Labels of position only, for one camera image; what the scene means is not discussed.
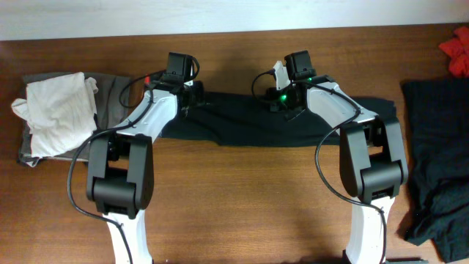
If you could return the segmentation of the black leggings with pink waistband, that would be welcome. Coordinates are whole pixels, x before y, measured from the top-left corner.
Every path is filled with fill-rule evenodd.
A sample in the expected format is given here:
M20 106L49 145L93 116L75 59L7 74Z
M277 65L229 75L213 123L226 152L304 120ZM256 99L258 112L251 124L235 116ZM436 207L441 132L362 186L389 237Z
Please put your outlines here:
M175 117L161 138L211 141L235 147L308 147L331 127L310 111L270 111L247 95L207 92L207 103Z

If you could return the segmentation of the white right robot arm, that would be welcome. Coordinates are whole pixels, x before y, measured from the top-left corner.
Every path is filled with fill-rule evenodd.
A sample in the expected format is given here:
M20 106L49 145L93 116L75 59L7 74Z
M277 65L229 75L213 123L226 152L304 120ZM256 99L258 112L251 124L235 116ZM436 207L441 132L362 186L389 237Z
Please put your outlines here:
M271 103L316 114L339 136L339 174L346 194L330 183L326 187L352 205L344 261L386 263L388 214L408 178L399 120L382 118L330 76L317 75L308 51L286 55L268 74L276 82L266 93Z

